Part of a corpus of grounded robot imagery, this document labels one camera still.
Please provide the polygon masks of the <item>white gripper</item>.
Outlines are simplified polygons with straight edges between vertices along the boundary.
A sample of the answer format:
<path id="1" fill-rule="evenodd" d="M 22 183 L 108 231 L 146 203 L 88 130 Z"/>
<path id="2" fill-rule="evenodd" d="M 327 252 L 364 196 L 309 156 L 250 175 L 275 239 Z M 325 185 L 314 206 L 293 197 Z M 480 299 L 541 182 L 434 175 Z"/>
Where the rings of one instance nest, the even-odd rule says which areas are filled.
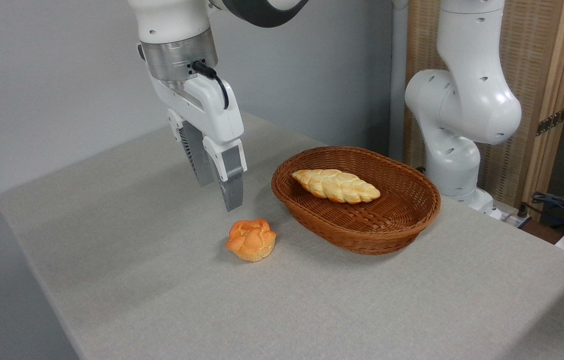
<path id="1" fill-rule="evenodd" d="M 229 106 L 224 109 L 224 92 L 204 76 L 188 79 L 181 88 L 171 89 L 149 76 L 160 100 L 171 109 L 168 120 L 201 187 L 214 182 L 211 158 L 227 212 L 243 203 L 243 174 L 247 171 L 242 141 L 244 125 L 236 98 L 225 85 Z"/>

